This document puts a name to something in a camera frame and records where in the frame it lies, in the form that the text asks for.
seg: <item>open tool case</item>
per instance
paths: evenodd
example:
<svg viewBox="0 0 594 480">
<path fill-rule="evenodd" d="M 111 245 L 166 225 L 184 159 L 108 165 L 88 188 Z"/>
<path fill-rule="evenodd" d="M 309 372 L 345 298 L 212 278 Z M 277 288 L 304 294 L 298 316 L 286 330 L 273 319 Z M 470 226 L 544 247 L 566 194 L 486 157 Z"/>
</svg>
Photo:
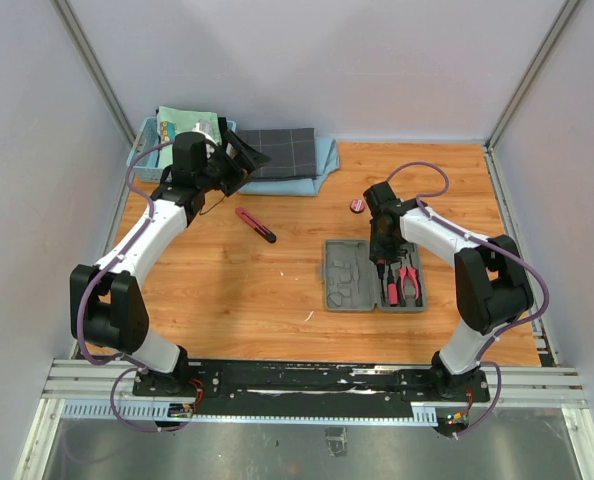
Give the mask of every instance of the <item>open tool case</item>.
<svg viewBox="0 0 594 480">
<path fill-rule="evenodd" d="M 417 282 L 420 290 L 420 306 L 415 303 L 415 289 L 406 279 L 404 290 L 406 306 L 391 307 L 384 303 L 379 287 L 377 267 L 368 258 L 369 244 L 367 240 L 326 240 L 324 242 L 324 304 L 328 310 L 339 312 L 367 312 L 375 305 L 384 312 L 423 312 L 427 307 L 424 274 L 419 261 L 419 251 L 414 243 L 406 243 L 400 247 L 400 261 L 393 263 L 395 281 L 402 265 L 404 253 L 414 268 L 417 269 Z M 387 274 L 384 275 L 383 288 L 387 292 Z"/>
</svg>

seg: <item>cloth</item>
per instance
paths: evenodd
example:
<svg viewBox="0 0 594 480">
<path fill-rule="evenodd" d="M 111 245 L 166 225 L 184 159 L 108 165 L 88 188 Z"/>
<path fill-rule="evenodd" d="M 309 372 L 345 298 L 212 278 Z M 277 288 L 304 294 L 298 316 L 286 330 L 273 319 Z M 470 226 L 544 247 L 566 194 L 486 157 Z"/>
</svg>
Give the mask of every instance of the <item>cloth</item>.
<svg viewBox="0 0 594 480">
<path fill-rule="evenodd" d="M 337 141 L 330 137 L 315 137 L 317 172 L 314 179 L 276 180 L 274 182 L 250 181 L 239 189 L 244 195 L 284 195 L 314 197 L 319 193 L 324 180 L 339 168 Z"/>
<path fill-rule="evenodd" d="M 190 132 L 195 124 L 204 120 L 210 124 L 210 136 L 217 145 L 221 144 L 219 133 L 219 120 L 216 113 L 192 112 L 190 110 L 177 110 L 168 107 L 159 107 L 157 112 L 157 132 L 161 142 L 170 142 L 175 135 Z M 159 152 L 158 168 L 165 168 L 173 163 L 173 146 L 164 147 Z"/>
<path fill-rule="evenodd" d="M 272 160 L 251 175 L 255 180 L 311 178 L 317 176 L 315 129 L 243 130 L 239 138 Z"/>
</svg>

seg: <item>plastic basket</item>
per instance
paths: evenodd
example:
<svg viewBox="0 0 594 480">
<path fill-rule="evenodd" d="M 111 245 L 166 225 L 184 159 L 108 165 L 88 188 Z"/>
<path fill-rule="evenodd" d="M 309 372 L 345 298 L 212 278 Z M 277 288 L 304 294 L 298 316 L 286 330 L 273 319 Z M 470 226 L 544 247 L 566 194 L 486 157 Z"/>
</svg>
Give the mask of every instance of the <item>plastic basket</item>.
<svg viewBox="0 0 594 480">
<path fill-rule="evenodd" d="M 233 132 L 237 129 L 237 123 L 228 120 L 227 124 L 228 128 Z M 139 135 L 137 135 L 133 148 L 128 155 L 126 165 L 130 165 L 133 158 L 135 158 L 135 155 L 139 155 L 144 150 L 148 150 L 158 143 L 159 133 L 157 132 L 157 117 L 148 117 L 144 120 L 144 123 L 141 124 Z M 137 178 L 142 182 L 159 183 L 163 168 L 157 166 L 158 160 L 159 151 L 156 150 L 150 155 L 146 155 L 142 158 L 137 165 L 135 165 L 135 168 L 133 168 L 133 172 L 135 172 Z"/>
</svg>

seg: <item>red round object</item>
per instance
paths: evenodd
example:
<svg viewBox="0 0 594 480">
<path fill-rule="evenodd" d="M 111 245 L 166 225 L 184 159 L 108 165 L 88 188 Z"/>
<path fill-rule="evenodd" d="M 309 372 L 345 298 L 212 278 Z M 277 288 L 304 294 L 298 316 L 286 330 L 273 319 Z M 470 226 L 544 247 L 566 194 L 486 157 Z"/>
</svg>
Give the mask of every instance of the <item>red round object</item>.
<svg viewBox="0 0 594 480">
<path fill-rule="evenodd" d="M 361 213 L 366 209 L 366 202 L 361 198 L 356 198 L 350 202 L 350 211 L 353 213 Z"/>
</svg>

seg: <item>wall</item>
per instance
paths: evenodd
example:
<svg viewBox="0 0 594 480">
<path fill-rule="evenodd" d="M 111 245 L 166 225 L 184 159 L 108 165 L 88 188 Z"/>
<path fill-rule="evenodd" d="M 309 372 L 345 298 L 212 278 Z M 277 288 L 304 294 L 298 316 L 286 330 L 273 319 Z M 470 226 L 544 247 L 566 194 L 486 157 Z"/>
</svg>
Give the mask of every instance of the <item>wall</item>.
<svg viewBox="0 0 594 480">
<path fill-rule="evenodd" d="M 585 2 L 497 148 L 548 325 L 594 417 L 594 0 Z"/>
<path fill-rule="evenodd" d="M 68 276 L 99 254 L 127 150 L 50 2 L 1 1 L 0 480 L 72 344 Z"/>
<path fill-rule="evenodd" d="M 488 137 L 562 0 L 71 0 L 134 129 L 159 105 L 340 139 Z"/>
</svg>

